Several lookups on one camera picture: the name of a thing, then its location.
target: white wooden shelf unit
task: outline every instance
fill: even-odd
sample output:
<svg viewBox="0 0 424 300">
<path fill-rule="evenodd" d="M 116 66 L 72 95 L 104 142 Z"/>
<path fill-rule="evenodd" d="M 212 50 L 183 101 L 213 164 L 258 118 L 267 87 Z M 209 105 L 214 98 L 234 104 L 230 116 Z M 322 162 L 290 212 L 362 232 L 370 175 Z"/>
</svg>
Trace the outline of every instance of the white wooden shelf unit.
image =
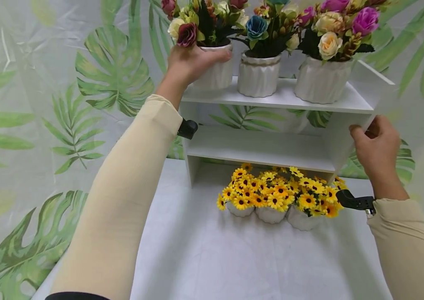
<svg viewBox="0 0 424 300">
<path fill-rule="evenodd" d="M 191 185 L 202 164 L 201 158 L 281 167 L 293 165 L 323 176 L 325 173 L 332 180 L 353 149 L 348 127 L 351 124 L 368 127 L 379 102 L 389 99 L 394 89 L 392 81 L 363 61 L 355 63 L 341 99 L 332 104 L 313 104 L 297 98 L 295 83 L 295 79 L 279 79 L 275 94 L 265 98 L 246 97 L 237 92 L 237 77 L 230 87 L 221 91 L 187 90 L 180 107 L 186 120 L 197 121 L 199 105 L 203 103 L 334 112 L 322 136 L 199 126 L 192 140 L 183 139 Z"/>
</svg>

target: ribbed white vase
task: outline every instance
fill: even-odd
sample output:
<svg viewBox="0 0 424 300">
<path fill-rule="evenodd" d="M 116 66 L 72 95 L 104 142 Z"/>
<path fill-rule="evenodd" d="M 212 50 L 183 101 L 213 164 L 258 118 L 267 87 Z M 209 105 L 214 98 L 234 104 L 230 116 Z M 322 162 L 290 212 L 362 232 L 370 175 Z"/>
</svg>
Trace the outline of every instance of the ribbed white vase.
<svg viewBox="0 0 424 300">
<path fill-rule="evenodd" d="M 232 43 L 222 47 L 200 47 L 204 51 L 219 51 L 227 49 L 232 51 Z M 208 69 L 202 76 L 193 82 L 192 87 L 199 90 L 211 91 L 227 88 L 232 82 L 232 60 L 218 62 Z"/>
<path fill-rule="evenodd" d="M 317 225 L 319 225 L 323 219 L 323 217 L 307 217 L 307 214 L 301 212 L 297 206 L 294 205 L 292 205 L 292 207 L 289 209 L 285 218 L 292 225 L 292 227 L 302 231 L 312 230 Z"/>
<path fill-rule="evenodd" d="M 352 60 L 328 61 L 306 57 L 299 67 L 295 95 L 312 103 L 329 104 L 341 98 L 352 71 Z"/>
<path fill-rule="evenodd" d="M 235 215 L 236 217 L 241 217 L 241 218 L 247 217 L 248 215 L 252 214 L 255 208 L 254 206 L 252 206 L 250 208 L 240 210 L 237 207 L 235 207 L 234 203 L 230 201 L 225 203 L 225 207 L 230 211 L 232 215 Z"/>
<path fill-rule="evenodd" d="M 255 213 L 260 220 L 270 224 L 279 223 L 285 217 L 285 212 L 279 212 L 270 207 L 258 207 L 255 209 Z"/>
<path fill-rule="evenodd" d="M 237 90 L 246 96 L 262 98 L 275 93 L 279 79 L 280 55 L 257 59 L 242 54 Z"/>
</svg>

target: leaf print backdrop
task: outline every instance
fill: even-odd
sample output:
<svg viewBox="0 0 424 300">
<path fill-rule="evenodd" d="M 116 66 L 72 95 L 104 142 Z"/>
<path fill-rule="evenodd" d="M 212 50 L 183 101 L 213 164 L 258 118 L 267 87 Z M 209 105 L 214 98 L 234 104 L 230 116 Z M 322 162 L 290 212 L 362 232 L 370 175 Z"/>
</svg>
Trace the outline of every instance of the leaf print backdrop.
<svg viewBox="0 0 424 300">
<path fill-rule="evenodd" d="M 68 246 L 104 157 L 167 70 L 169 23 L 159 0 L 0 0 L 0 299 L 29 299 Z M 363 59 L 398 85 L 381 104 L 401 133 L 396 168 L 424 209 L 424 0 L 383 13 L 373 43 Z M 281 76 L 301 60 L 284 55 Z M 331 113 L 211 104 L 200 116 L 320 135 Z M 168 157 L 184 158 L 180 139 Z M 365 177 L 354 153 L 342 175 Z"/>
</svg>

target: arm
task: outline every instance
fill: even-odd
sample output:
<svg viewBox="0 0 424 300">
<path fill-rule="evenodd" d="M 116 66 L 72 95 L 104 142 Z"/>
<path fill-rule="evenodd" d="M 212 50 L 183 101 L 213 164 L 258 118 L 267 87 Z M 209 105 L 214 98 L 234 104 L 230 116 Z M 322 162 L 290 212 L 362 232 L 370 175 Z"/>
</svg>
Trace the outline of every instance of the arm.
<svg viewBox="0 0 424 300">
<path fill-rule="evenodd" d="M 182 93 L 213 63 L 229 58 L 198 47 L 172 49 L 157 95 L 147 99 L 95 177 L 52 293 L 130 298 L 146 217 L 182 122 L 176 110 Z"/>
<path fill-rule="evenodd" d="M 384 278 L 395 300 L 424 299 L 424 215 L 395 171 L 401 144 L 389 120 L 378 116 L 368 132 L 352 126 L 358 159 L 373 186 L 376 215 L 367 221 Z"/>
</svg>

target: white tabletop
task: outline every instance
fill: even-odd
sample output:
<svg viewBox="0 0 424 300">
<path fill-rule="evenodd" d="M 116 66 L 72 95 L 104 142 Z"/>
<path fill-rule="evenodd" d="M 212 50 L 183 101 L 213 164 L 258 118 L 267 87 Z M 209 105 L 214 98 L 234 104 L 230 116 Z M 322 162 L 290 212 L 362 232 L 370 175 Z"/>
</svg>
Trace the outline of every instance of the white tabletop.
<svg viewBox="0 0 424 300">
<path fill-rule="evenodd" d="M 392 299 L 364 212 L 344 209 L 310 232 L 234 217 L 216 207 L 230 171 L 205 165 L 190 189 L 184 161 L 167 159 L 131 300 Z M 372 193 L 367 180 L 347 184 L 356 197 Z M 48 295 L 57 266 L 33 300 Z"/>
</svg>

